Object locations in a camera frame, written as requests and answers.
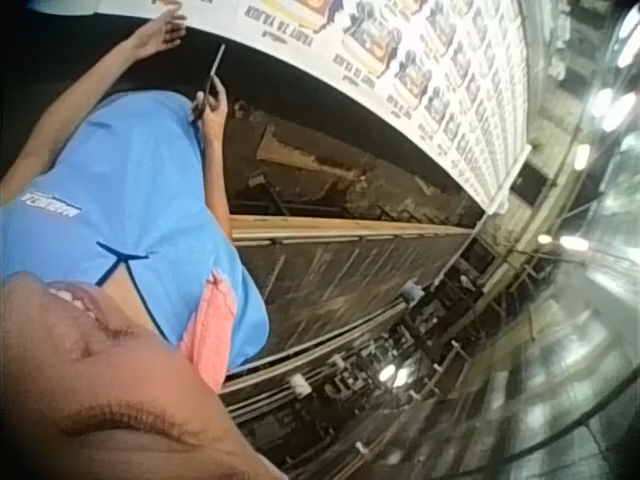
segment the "woman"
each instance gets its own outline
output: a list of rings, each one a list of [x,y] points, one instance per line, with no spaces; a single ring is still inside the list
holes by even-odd
[[[268,332],[230,241],[222,85],[202,145],[171,92],[91,112],[132,63],[180,44],[179,10],[58,98],[0,184],[4,421],[47,478],[277,473],[215,394]]]

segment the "light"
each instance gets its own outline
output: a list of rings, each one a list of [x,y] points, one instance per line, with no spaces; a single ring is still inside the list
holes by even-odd
[[[591,115],[596,118],[600,118],[606,113],[613,100],[613,90],[610,88],[603,88],[595,94],[591,102]]]
[[[586,252],[589,250],[589,242],[587,240],[570,235],[560,237],[560,245],[567,250],[574,250],[576,252]]]
[[[640,22],[640,5],[636,5],[633,7],[627,16],[625,17],[622,25],[620,26],[620,30],[618,30],[618,38],[623,39],[626,38],[635,27]]]
[[[589,162],[589,155],[591,154],[591,146],[587,143],[578,145],[576,148],[576,158],[573,161],[573,168],[576,170],[584,170]]]
[[[386,382],[393,376],[394,373],[396,373],[395,365],[387,365],[382,369],[380,375],[378,375],[378,378],[381,382]]]
[[[541,233],[540,235],[538,235],[538,243],[540,245],[547,245],[551,242],[553,242],[553,238],[551,237],[551,235],[547,235],[546,233]]]
[[[398,370],[398,374],[396,375],[396,381],[393,382],[393,387],[394,388],[401,387],[402,385],[407,383],[407,380],[409,380],[409,369],[406,367],[401,368],[400,370]]]
[[[618,67],[625,68],[630,65],[638,53],[638,50],[640,50],[640,26],[636,27],[631,34],[631,38],[627,41],[622,52],[620,52],[620,56],[618,57]]]
[[[602,119],[602,129],[605,132],[613,132],[624,122],[624,119],[629,115],[635,103],[635,92],[627,93],[616,100]]]

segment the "blue t-shirt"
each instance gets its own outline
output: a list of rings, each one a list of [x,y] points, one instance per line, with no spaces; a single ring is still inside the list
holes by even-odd
[[[260,292],[205,205],[190,102],[119,95],[79,127],[55,167],[2,208],[2,277],[100,285],[124,263],[169,343],[182,339],[212,271],[235,294],[229,367],[255,355],[269,323]]]

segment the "poster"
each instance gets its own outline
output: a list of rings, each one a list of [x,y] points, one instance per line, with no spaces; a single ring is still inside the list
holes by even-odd
[[[190,26],[273,55],[366,106],[487,210],[526,141],[516,2],[183,0],[183,10]],[[99,12],[152,17],[160,8],[103,0]]]

